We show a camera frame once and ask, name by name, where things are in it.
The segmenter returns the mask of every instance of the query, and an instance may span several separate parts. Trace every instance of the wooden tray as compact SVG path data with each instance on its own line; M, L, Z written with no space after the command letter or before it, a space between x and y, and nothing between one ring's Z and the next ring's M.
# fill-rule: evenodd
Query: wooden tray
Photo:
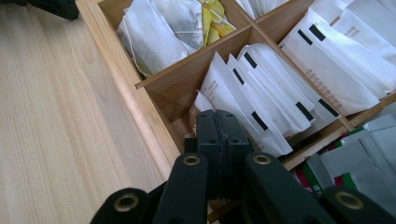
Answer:
M148 150L163 176L167 177L173 161L183 151L184 134L190 133L189 109L201 88L208 66L218 52L226 61L237 56L246 44L264 43L281 55L322 98L313 83L278 47L277 43L303 17L314 0L290 0L287 4L252 20L235 1L221 1L229 21L237 30L200 49L159 74L142 80L120 43L116 30L123 9L132 0L78 1L78 8L134 117ZM376 107L345 118L341 116L323 130L306 138L290 155L282 158L290 170L307 157L326 147L343 133L355 129L375 112L395 101L394 94Z

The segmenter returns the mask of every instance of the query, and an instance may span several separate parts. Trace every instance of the wooden table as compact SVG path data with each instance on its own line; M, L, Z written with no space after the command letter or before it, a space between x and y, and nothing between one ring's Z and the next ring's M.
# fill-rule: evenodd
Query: wooden table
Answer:
M84 21L0 6L0 223L89 223L163 181Z

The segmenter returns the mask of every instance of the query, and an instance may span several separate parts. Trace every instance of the black rectangle mark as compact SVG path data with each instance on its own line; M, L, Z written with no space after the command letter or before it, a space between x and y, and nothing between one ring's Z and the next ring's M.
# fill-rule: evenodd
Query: black rectangle mark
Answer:
M326 36L315 26L312 25L311 27L309 27L309 30L312 32L312 34L314 34L320 41L323 41Z
M335 111L330 105L328 105L326 102L324 102L323 99L319 100L320 104L323 105L327 110L329 110L330 113L332 113L333 116L338 117L339 114L337 111Z
M303 31L298 30L298 34L306 41L306 43L308 43L309 45L312 45L312 40L310 40L308 38L308 36L306 36Z
M244 79L242 79L241 78L241 76L239 76L239 73L238 73L238 71L236 71L236 69L234 69L233 70L233 73L235 74L235 76L238 78L238 80L241 82L241 84L243 85L245 82L244 82Z
M250 57L250 55L246 52L245 53L245 58L247 59L247 61L250 63L250 65L253 67L253 68L256 68L257 67L257 64L254 62L254 60Z
M260 126L262 126L263 130L267 130L268 127L267 125L265 125L265 123L262 121L262 119L259 117L259 115L257 115L256 111L254 111L251 116L253 116L253 118L260 124Z
M309 113L309 111L305 108L305 106L303 104L301 104L300 102L297 103L297 108L304 114L304 116L309 120L313 120L314 117L311 115L311 113Z

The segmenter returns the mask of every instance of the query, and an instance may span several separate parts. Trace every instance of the wooden box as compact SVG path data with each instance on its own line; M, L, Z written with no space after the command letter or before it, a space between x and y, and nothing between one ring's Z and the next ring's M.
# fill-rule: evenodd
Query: wooden box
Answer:
M173 161L183 150L183 135L191 132L188 124L189 109L216 51L226 61L230 53L237 56L246 44L265 43L280 54L318 92L277 45L303 17L313 1L290 0L254 21L235 1L223 0L221 2L226 9L226 15L237 30L146 80L142 80L136 72L116 34L123 10L131 5L132 0L79 0L78 8L103 54L152 158L162 174L168 176ZM394 100L395 96L391 94L370 110L347 118L341 116L295 146L295 152L281 160L288 170L292 169L343 133L361 125Z

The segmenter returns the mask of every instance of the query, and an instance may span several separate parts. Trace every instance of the black object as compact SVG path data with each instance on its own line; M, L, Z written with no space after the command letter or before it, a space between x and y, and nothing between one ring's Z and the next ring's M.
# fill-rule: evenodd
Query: black object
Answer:
M9 3L22 7L30 4L70 21L77 19L79 14L76 0L0 0L0 4Z
M252 150L231 113L198 115L197 136L186 141L186 153L177 158L167 183L149 194L114 193L92 224L205 224L207 199L240 202L219 219L226 224L396 223L354 190L325 189L320 204L275 157Z

